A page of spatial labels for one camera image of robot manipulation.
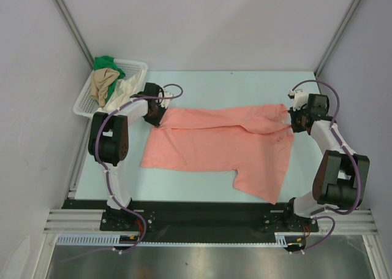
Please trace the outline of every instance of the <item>white wall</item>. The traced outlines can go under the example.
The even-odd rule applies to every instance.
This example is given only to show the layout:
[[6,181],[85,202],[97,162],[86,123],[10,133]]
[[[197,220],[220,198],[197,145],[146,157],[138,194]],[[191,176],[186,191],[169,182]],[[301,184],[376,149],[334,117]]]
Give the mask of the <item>white wall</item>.
[[0,0],[0,21],[0,273],[30,235],[27,274],[65,192],[85,123],[72,105],[90,70],[52,0]]
[[93,55],[155,71],[313,71],[351,0],[66,0]]
[[392,2],[364,0],[321,79],[341,96],[342,135],[371,169],[364,208],[371,208],[392,259]]

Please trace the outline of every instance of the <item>pile of clothes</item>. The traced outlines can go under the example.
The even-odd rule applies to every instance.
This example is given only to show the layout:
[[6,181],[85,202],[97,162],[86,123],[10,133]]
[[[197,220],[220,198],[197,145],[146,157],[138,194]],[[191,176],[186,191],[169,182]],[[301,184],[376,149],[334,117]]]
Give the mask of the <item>pile of clothes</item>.
[[111,112],[126,103],[137,92],[141,71],[128,80],[111,56],[96,57],[91,77],[91,97],[98,102],[98,111]]

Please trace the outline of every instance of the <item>white cloth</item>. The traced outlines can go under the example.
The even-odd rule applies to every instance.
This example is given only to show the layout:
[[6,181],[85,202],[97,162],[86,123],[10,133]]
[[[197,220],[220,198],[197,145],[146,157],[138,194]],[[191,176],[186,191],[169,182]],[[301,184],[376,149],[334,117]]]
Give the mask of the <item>white cloth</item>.
[[131,95],[138,93],[138,89],[141,84],[141,73],[142,71],[138,72],[127,80],[118,80],[115,91],[110,96],[109,101],[103,108],[98,109],[98,111],[112,112],[114,109],[117,109],[118,107],[127,103]]

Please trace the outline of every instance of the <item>beige cloth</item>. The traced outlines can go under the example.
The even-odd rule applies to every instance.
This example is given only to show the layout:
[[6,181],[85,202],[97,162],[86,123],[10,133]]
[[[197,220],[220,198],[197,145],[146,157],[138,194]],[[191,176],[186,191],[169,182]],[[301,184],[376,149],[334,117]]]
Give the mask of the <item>beige cloth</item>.
[[99,106],[105,106],[108,87],[118,78],[120,73],[114,69],[98,69],[91,77],[91,97],[98,101]]

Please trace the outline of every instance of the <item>white vent strip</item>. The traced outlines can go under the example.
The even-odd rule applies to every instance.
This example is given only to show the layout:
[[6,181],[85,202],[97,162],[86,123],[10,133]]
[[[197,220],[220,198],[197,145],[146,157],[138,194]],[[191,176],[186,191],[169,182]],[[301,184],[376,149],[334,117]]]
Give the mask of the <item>white vent strip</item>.
[[[282,235],[275,235],[276,242],[273,243],[164,243],[164,242],[142,242],[145,247],[287,247]],[[61,234],[57,245],[78,245],[95,247],[126,247],[132,243],[119,243],[119,234]]]

